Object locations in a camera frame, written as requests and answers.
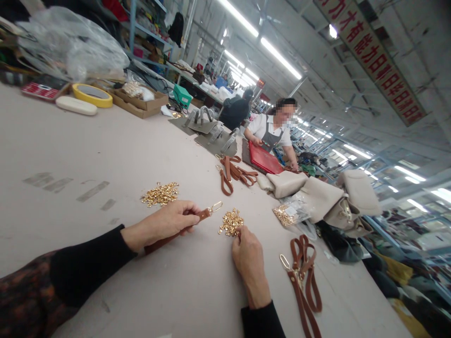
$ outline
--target woman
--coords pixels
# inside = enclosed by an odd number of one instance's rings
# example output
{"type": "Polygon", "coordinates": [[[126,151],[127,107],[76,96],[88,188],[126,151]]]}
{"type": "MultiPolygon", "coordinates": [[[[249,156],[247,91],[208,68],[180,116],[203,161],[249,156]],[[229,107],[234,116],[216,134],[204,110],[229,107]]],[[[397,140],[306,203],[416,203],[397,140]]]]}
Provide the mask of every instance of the woman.
{"type": "MultiPolygon", "coordinates": [[[[191,201],[172,202],[135,225],[121,225],[88,242],[51,251],[0,278],[0,337],[52,336],[144,246],[193,232],[200,211],[191,201]]],[[[241,309],[244,336],[285,338],[264,275],[262,246],[246,226],[233,241],[232,256],[249,300],[241,309]]]]}
{"type": "Polygon", "coordinates": [[[286,123],[295,115],[297,102],[293,98],[280,99],[276,108],[259,115],[244,131],[244,136],[254,145],[271,152],[280,143],[293,171],[299,170],[295,150],[291,144],[290,129],[286,123]]]}

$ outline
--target beige handbag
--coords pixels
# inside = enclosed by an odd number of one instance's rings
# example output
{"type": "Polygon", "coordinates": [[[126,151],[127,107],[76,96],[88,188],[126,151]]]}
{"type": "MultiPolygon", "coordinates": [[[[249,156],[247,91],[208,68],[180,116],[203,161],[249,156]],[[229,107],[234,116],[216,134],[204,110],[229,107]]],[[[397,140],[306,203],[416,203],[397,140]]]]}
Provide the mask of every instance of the beige handbag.
{"type": "Polygon", "coordinates": [[[351,238],[359,238],[366,236],[373,232],[373,228],[367,221],[363,219],[363,217],[357,217],[354,221],[354,225],[351,229],[345,230],[345,234],[351,238]]]}
{"type": "Polygon", "coordinates": [[[354,221],[360,215],[360,210],[349,202],[348,197],[348,194],[345,193],[326,214],[324,221],[327,224],[342,230],[354,227],[354,221]]]}
{"type": "Polygon", "coordinates": [[[278,175],[266,174],[266,177],[274,184],[275,198],[283,198],[293,195],[309,179],[304,173],[295,174],[291,171],[283,171],[278,175]]]}
{"type": "Polygon", "coordinates": [[[344,188],[349,195],[349,202],[360,210],[362,215],[382,215],[382,209],[371,180],[363,170],[346,170],[340,173],[337,187],[344,188]]]}
{"type": "Polygon", "coordinates": [[[344,191],[310,176],[304,186],[293,197],[307,203],[310,222],[321,221],[329,210],[340,200],[344,191]]]}

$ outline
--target person's left hand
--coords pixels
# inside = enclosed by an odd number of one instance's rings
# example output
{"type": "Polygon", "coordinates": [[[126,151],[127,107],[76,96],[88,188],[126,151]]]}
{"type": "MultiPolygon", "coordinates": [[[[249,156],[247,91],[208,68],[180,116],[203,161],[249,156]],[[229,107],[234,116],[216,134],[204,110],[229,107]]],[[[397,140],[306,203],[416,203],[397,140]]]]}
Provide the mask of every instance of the person's left hand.
{"type": "Polygon", "coordinates": [[[181,233],[194,232],[193,225],[199,223],[202,210],[192,201],[174,201],[162,207],[141,222],[121,230],[128,247],[138,252],[144,246],[181,233]]]}
{"type": "Polygon", "coordinates": [[[299,164],[293,163],[293,164],[291,165],[291,170],[292,170],[292,171],[299,171],[299,164]]]}

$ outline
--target red banner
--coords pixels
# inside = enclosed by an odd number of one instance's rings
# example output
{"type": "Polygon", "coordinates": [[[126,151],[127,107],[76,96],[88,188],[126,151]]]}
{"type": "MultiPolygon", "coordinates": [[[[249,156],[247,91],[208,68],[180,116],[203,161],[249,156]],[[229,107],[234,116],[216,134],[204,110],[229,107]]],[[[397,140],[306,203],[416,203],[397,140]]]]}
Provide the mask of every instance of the red banner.
{"type": "Polygon", "coordinates": [[[313,0],[409,127],[427,115],[355,0],[313,0]]]}

